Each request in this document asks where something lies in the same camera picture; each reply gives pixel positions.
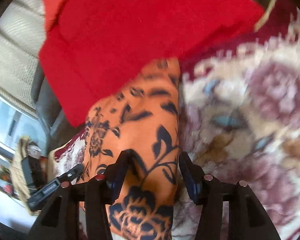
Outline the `red folded garment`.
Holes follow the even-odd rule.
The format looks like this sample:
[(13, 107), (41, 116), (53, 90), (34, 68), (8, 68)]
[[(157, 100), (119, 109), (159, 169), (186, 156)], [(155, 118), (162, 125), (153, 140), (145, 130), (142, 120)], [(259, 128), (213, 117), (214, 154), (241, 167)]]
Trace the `red folded garment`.
[(254, 0), (43, 0), (39, 62), (65, 116), (81, 125), (89, 108), (153, 59), (183, 57), (251, 31)]

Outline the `orange floral blouse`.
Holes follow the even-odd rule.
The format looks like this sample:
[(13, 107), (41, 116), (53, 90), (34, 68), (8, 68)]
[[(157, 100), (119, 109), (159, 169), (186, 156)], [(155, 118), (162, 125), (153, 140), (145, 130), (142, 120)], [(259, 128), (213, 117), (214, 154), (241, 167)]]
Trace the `orange floral blouse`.
[(116, 94), (99, 100), (85, 123), (86, 182), (132, 154), (119, 198), (107, 207), (111, 231), (126, 239), (170, 239), (177, 190), (179, 62), (154, 60)]

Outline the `dotted beige curtain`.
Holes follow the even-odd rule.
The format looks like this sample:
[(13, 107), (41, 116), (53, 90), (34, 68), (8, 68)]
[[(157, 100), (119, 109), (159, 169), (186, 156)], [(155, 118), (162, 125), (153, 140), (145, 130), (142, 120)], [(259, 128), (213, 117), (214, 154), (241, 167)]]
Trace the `dotted beige curtain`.
[(43, 0), (0, 0), (0, 96), (35, 114), (31, 88), (45, 40)]

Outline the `floral plush blanket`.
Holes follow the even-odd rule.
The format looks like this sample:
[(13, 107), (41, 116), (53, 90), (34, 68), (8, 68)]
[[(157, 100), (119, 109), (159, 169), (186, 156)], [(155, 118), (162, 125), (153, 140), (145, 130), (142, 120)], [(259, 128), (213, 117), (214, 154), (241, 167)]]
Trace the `floral plush blanket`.
[(255, 39), (195, 61), (181, 143), (224, 182), (245, 179), (282, 239), (300, 239), (300, 11), (270, 0)]

